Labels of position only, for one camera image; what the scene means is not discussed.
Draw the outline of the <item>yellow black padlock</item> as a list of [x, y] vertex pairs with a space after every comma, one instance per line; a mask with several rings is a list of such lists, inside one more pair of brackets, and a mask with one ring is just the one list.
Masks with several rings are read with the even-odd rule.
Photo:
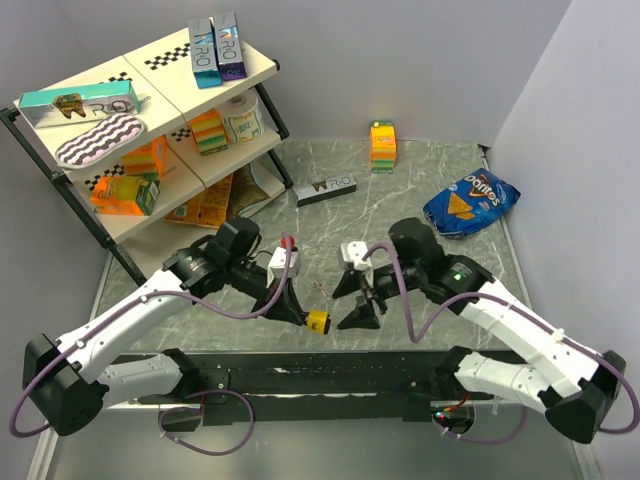
[[327, 335], [331, 327], [330, 314], [327, 311], [311, 310], [306, 315], [304, 326], [311, 332]]

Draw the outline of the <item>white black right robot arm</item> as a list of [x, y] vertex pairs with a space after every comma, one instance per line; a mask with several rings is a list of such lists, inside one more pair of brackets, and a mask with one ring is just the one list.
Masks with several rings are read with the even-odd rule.
[[566, 438], [589, 444], [628, 385], [623, 357], [612, 350], [600, 353], [553, 327], [479, 263], [445, 253], [432, 229], [415, 217], [396, 222], [386, 242], [346, 242], [338, 255], [344, 274], [333, 295], [356, 296], [339, 329], [377, 329], [388, 299], [406, 300], [418, 290], [439, 311], [483, 328], [521, 358], [519, 364], [504, 363], [452, 348], [436, 376], [448, 398], [468, 391], [517, 402], [543, 414]]

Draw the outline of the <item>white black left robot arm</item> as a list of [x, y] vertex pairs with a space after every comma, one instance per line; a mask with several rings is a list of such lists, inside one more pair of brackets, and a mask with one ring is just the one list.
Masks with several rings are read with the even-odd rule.
[[307, 326], [291, 283], [299, 269], [293, 237], [284, 234], [267, 267], [252, 258], [259, 226], [235, 217], [213, 235], [177, 250], [132, 294], [89, 323], [52, 340], [44, 334], [25, 347], [22, 401], [31, 401], [47, 427], [78, 432], [106, 407], [149, 395], [191, 399], [198, 369], [178, 349], [148, 360], [117, 358], [162, 321], [195, 304], [234, 320], [264, 317]]

